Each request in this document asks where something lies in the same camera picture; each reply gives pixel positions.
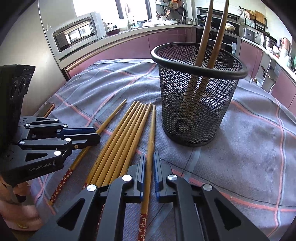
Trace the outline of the left hand pink sleeve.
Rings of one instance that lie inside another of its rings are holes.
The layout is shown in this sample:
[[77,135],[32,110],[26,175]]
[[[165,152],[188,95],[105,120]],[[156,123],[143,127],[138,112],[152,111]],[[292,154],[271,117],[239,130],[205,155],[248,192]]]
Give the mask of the left hand pink sleeve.
[[29,200],[31,184],[24,182],[12,188],[1,179],[1,215],[9,228],[18,231],[37,231],[43,221],[34,204],[25,204],[15,199],[16,195],[24,195]]

